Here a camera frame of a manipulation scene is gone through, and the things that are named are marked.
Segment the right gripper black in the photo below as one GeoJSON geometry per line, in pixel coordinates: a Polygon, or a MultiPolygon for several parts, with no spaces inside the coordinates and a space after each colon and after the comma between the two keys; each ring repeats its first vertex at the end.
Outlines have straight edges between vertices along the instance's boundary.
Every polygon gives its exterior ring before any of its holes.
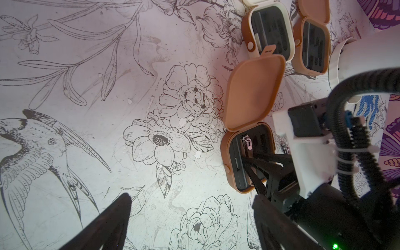
{"type": "Polygon", "coordinates": [[[300,184],[291,155],[254,153],[253,157],[242,157],[242,161],[257,194],[265,196],[281,212],[296,213],[300,210],[304,199],[300,196],[300,184]],[[261,171],[265,183],[249,164],[261,171]]]}

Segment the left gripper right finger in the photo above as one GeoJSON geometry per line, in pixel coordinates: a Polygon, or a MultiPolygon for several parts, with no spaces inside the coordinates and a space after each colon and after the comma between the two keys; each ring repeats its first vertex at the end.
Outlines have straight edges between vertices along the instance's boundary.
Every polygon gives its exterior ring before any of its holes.
{"type": "Polygon", "coordinates": [[[265,196],[256,195],[253,205],[255,225],[263,250],[320,250],[321,247],[302,232],[265,196]]]}

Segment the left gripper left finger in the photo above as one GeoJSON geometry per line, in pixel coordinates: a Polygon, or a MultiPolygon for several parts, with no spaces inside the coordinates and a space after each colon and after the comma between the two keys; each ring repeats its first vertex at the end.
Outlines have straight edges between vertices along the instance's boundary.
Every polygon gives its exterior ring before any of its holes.
{"type": "Polygon", "coordinates": [[[132,199],[120,195],[62,250],[122,250],[125,244],[132,199]]]}

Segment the large brown nail clipper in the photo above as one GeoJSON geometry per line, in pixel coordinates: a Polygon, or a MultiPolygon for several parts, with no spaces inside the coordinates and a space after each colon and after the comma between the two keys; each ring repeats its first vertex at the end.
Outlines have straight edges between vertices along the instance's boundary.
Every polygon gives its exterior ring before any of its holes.
{"type": "Polygon", "coordinates": [[[254,158],[253,143],[248,134],[241,138],[241,157],[246,162],[249,158],[254,158]]]}

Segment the tan brown clipper case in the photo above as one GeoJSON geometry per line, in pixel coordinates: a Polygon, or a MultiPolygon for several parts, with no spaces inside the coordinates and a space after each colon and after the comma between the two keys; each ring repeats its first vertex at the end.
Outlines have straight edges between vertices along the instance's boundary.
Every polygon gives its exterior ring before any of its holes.
{"type": "Polygon", "coordinates": [[[239,63],[228,80],[223,118],[227,133],[220,151],[228,183],[239,193],[254,189],[242,165],[242,138],[261,135],[266,139],[264,148],[275,150],[272,130],[264,122],[274,106],[286,64],[275,50],[275,45],[269,45],[259,57],[239,63]]]}

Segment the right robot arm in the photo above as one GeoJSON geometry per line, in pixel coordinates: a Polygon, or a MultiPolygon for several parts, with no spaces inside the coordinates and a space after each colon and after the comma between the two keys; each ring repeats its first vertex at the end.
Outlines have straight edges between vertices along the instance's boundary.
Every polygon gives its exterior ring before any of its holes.
{"type": "Polygon", "coordinates": [[[399,91],[399,67],[349,77],[318,101],[320,115],[312,103],[289,109],[291,154],[243,158],[263,250],[399,249],[400,179],[384,177],[361,117],[344,109],[356,95],[399,91]]]}

